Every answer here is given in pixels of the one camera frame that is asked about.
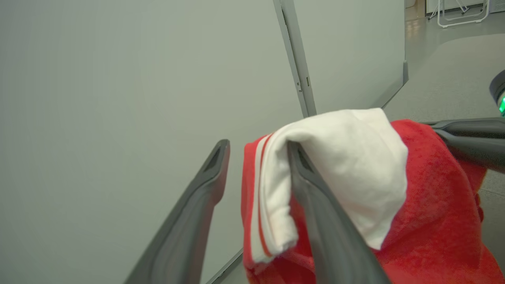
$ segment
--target red and white garment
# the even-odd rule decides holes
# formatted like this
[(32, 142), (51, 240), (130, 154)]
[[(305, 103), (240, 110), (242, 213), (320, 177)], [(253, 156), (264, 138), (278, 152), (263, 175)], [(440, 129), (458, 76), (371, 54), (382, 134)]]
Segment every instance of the red and white garment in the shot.
[(261, 270), (299, 238), (287, 141), (299, 142), (368, 246), (380, 249), (406, 199), (407, 148), (381, 109), (330, 112), (247, 144), (242, 176), (244, 265)]

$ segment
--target gray table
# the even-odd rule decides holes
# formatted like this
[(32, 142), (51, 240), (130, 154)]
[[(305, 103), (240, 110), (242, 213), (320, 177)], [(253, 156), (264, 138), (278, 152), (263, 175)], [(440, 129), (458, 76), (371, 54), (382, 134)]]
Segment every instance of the gray table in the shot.
[[(505, 34), (441, 45), (385, 107), (390, 121), (438, 121), (499, 116), (489, 83), (505, 69)], [(480, 190), (482, 238), (505, 271), (505, 175), (488, 171)]]

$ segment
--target white cloth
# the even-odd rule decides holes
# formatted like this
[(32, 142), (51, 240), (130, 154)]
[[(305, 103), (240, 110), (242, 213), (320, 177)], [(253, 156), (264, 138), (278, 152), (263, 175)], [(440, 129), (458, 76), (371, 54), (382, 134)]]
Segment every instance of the white cloth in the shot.
[(381, 109), (341, 110), (291, 123), (258, 143), (253, 261), (269, 262), (298, 240), (289, 215), (289, 140), (303, 146), (368, 246), (380, 249), (406, 199), (408, 150)]

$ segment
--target white wall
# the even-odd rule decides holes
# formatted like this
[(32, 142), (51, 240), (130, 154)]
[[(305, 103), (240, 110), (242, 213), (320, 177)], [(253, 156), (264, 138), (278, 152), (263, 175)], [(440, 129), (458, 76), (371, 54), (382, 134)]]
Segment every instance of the white wall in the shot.
[[(461, 3), (465, 4), (466, 6), (470, 5), (475, 5), (475, 4), (482, 4), (482, 1), (480, 0), (460, 0)], [(438, 0), (426, 0), (426, 12), (427, 13), (432, 13), (437, 9), (438, 5)], [(445, 8), (446, 9), (453, 9), (453, 8), (459, 8), (458, 3), (456, 0), (445, 0)]]
[(403, 0), (294, 4), (318, 114), (382, 106), (402, 86)]
[(231, 140), (206, 282), (242, 246), (243, 146), (302, 118), (271, 0), (0, 3), (0, 282), (121, 283)]

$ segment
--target red cloth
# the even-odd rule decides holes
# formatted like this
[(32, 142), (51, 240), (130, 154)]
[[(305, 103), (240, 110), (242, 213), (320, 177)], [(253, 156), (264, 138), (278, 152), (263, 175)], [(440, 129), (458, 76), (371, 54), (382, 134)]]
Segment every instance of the red cloth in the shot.
[[(493, 255), (481, 241), (482, 209), (477, 191), (486, 169), (456, 160), (430, 126), (410, 120), (392, 123), (409, 148), (407, 200), (395, 216), (382, 248), (375, 252), (393, 283), (505, 283)], [(255, 143), (245, 149), (245, 189)], [(268, 264), (244, 254), (250, 283), (316, 283), (303, 208), (291, 199), (298, 228), (296, 246)]]

